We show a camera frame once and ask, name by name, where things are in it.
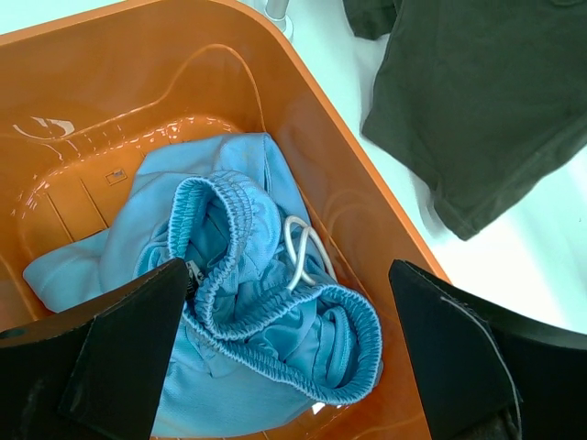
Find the olive green shorts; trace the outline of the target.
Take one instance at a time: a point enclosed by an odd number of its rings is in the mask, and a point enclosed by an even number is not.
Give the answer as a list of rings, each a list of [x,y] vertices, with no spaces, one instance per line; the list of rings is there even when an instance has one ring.
[[[583,1],[348,1],[388,39],[362,134],[428,187],[462,240],[586,143]]]

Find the light blue shorts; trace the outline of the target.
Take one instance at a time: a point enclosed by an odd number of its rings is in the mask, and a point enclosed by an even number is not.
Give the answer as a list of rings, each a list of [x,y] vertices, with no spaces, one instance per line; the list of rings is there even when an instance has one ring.
[[[33,260],[23,277],[62,312],[172,259],[191,286],[153,435],[254,434],[317,403],[359,402],[376,386],[377,313],[338,283],[268,134],[153,150],[109,228]]]

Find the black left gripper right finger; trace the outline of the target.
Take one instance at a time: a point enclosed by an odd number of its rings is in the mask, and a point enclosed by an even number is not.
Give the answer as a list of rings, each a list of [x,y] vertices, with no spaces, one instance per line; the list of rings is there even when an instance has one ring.
[[[397,259],[389,270],[435,439],[583,439],[586,336],[510,311]]]

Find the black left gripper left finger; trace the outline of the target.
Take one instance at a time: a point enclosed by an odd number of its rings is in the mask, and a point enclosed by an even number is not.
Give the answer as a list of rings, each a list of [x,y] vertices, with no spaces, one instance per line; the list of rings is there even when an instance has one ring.
[[[1,334],[4,439],[148,439],[187,292],[178,258]]]

